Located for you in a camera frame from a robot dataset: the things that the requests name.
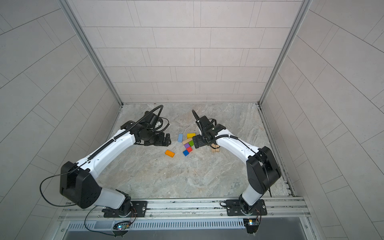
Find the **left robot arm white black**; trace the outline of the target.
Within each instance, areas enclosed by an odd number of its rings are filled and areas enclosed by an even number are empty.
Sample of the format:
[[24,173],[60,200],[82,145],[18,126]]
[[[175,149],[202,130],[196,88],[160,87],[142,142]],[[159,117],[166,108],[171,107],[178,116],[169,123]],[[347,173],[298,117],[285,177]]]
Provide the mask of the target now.
[[138,121],[128,121],[101,147],[76,163],[67,162],[61,168],[61,195],[82,209],[105,207],[105,217],[133,215],[131,197],[118,190],[102,188],[96,179],[102,171],[127,148],[133,145],[167,147],[170,134],[164,131],[164,119],[154,111],[146,111]]

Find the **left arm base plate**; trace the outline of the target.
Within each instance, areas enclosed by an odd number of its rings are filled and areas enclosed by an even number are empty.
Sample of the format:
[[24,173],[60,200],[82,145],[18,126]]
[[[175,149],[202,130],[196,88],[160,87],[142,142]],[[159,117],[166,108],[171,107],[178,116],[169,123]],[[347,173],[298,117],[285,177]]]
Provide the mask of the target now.
[[124,201],[118,209],[105,208],[104,218],[142,218],[146,214],[147,201]]

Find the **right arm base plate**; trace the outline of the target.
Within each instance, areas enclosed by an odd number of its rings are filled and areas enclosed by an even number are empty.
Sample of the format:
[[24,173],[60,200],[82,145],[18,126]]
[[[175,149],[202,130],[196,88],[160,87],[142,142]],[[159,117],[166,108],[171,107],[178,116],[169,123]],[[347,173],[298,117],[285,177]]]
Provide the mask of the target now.
[[227,210],[228,216],[266,216],[268,214],[265,201],[262,199],[251,206],[251,211],[248,213],[243,211],[239,200],[224,200],[220,202],[220,206]]

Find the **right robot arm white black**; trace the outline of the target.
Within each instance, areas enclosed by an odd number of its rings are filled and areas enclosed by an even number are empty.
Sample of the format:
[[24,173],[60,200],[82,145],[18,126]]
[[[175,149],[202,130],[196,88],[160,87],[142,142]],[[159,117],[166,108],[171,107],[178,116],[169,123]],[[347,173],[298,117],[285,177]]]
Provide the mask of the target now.
[[266,146],[262,148],[252,146],[233,135],[215,119],[199,117],[195,111],[192,112],[200,131],[199,135],[193,137],[195,148],[209,146],[215,150],[213,145],[218,145],[245,163],[249,185],[239,197],[239,208],[245,215],[260,214],[257,202],[282,176],[271,149]]

